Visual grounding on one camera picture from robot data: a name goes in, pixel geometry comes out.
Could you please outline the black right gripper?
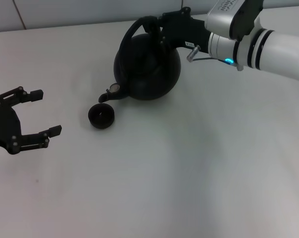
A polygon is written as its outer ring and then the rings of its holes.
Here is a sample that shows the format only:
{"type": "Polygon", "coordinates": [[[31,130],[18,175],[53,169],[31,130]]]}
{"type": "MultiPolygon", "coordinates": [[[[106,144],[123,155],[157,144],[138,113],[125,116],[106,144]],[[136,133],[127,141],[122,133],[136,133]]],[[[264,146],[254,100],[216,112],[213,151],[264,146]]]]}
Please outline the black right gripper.
{"type": "Polygon", "coordinates": [[[189,7],[164,13],[160,17],[146,16],[145,32],[154,33],[154,51],[158,57],[167,57],[169,48],[193,49],[199,46],[200,52],[208,52],[211,33],[205,29],[203,20],[191,17],[189,7]]]}

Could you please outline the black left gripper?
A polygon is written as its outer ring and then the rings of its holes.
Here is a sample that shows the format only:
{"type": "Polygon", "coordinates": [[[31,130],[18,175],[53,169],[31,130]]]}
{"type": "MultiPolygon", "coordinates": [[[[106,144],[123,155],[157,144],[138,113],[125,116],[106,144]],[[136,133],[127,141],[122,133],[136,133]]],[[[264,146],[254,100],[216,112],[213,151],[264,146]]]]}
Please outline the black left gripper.
{"type": "Polygon", "coordinates": [[[42,90],[27,93],[22,86],[0,94],[0,147],[9,154],[47,148],[50,138],[60,135],[61,125],[35,134],[21,134],[20,120],[12,107],[20,103],[42,100],[43,96],[42,90]]]}

